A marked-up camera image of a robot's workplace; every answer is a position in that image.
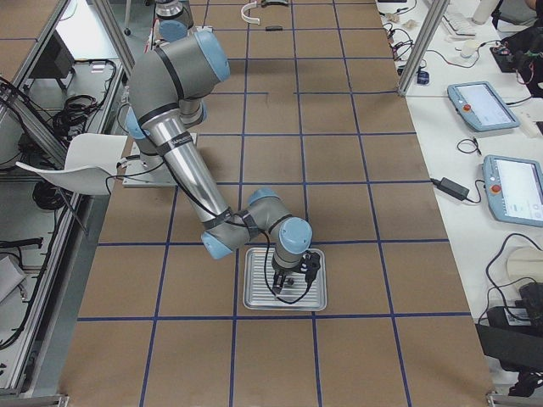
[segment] grid line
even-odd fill
[[[342,36],[341,30],[339,29],[339,16],[338,16],[338,10],[337,10],[337,7],[336,7],[335,0],[333,0],[332,3],[333,3],[333,11],[334,11],[334,14],[335,14],[336,22],[338,24],[339,44],[341,46],[341,53],[345,57],[343,36]],[[347,65],[347,60],[345,58],[344,58],[344,67],[345,67],[345,71],[347,73],[347,78],[348,78],[348,82],[349,82],[349,86],[350,86],[351,82],[350,82],[349,66]],[[354,119],[355,119],[355,128],[356,128],[356,131],[360,135],[360,123],[359,123],[358,114],[356,113],[355,98],[354,98],[353,93],[350,94],[350,102],[351,102],[351,107],[352,107],[353,115],[354,115]],[[366,179],[370,181],[371,177],[369,175],[369,170],[367,168],[367,159],[366,159],[366,155],[365,155],[365,151],[364,151],[364,143],[362,142],[362,138],[360,136],[358,137],[358,139],[359,139],[359,143],[360,143],[360,149],[361,149],[361,154],[362,154],[362,164],[363,164],[363,167],[364,167],[364,171],[366,173]],[[369,201],[370,201],[370,208],[372,210],[373,225],[375,227],[375,234],[376,234],[376,237],[377,237],[377,245],[378,245],[379,257],[381,259],[381,266],[383,267],[384,285],[385,285],[385,290],[386,290],[386,293],[387,293],[387,299],[388,299],[388,302],[389,302],[389,308],[390,308],[390,314],[391,314],[390,319],[392,321],[392,328],[393,328],[393,331],[394,331],[396,350],[397,350],[397,353],[398,353],[398,361],[400,363],[401,377],[402,377],[402,381],[403,381],[403,384],[404,384],[404,391],[405,391],[405,394],[406,394],[407,405],[408,405],[408,407],[411,407],[412,406],[412,404],[411,404],[411,395],[410,395],[410,391],[409,391],[409,385],[407,383],[406,368],[405,368],[403,356],[402,356],[402,353],[401,353],[401,344],[400,344],[400,338],[399,338],[399,334],[398,334],[398,327],[396,325],[396,320],[395,320],[395,317],[394,317],[394,305],[393,305],[393,301],[392,301],[392,293],[391,293],[391,290],[390,290],[389,278],[388,278],[388,275],[387,275],[387,268],[386,268],[386,263],[385,263],[385,260],[384,260],[383,244],[381,242],[381,237],[380,237],[380,233],[379,233],[377,211],[375,209],[375,203],[373,201],[371,182],[368,182],[367,190],[368,190],[368,197],[369,197]]]

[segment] power adapter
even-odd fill
[[[469,194],[469,189],[463,187],[460,184],[457,184],[454,181],[451,181],[448,178],[441,178],[441,181],[438,181],[434,178],[430,178],[430,181],[440,190],[446,193],[447,195],[451,195],[453,198],[458,199],[459,201],[463,201],[467,198],[467,195]]]

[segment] electronic device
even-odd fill
[[[458,114],[475,131],[519,127],[515,114],[501,100],[489,82],[469,82],[447,87],[449,99]]]
[[[433,0],[425,0],[430,7]],[[476,36],[475,28],[464,14],[454,5],[449,4],[441,19],[441,25],[449,32],[455,40],[470,40]]]
[[[543,226],[543,173],[537,161],[487,155],[483,177],[490,211],[497,220]]]

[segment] white chair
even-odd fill
[[[84,133],[74,137],[68,147],[63,170],[43,170],[15,163],[35,172],[57,187],[84,195],[109,195],[117,174],[127,136]]]

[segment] metal post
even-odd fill
[[[64,168],[67,148],[51,134],[49,129],[36,118],[16,95],[12,96],[7,90],[2,91],[0,89],[0,98],[3,98],[14,111],[20,114],[26,129],[30,133],[30,138],[49,156],[51,162],[56,164],[59,169]],[[0,115],[3,109],[6,108],[0,106]]]
[[[417,73],[418,67],[423,60],[424,54],[428,49],[429,43],[434,37],[434,33],[437,30],[443,14],[445,13],[450,0],[434,0],[432,6],[426,14],[423,25],[418,33],[415,41],[415,46],[411,51],[411,55],[407,60],[406,67],[404,68],[400,82],[398,83],[398,94],[405,96],[407,94],[407,88],[411,85],[411,79]]]
[[[108,33],[108,37],[113,43],[113,48],[119,56],[122,67],[126,72],[126,76],[130,79],[132,75],[132,69],[134,68],[134,57],[132,52],[126,43],[126,39],[120,30],[119,25],[115,21],[113,10],[109,5],[108,0],[94,0],[96,10],[98,11],[98,17],[104,25],[104,29]]]

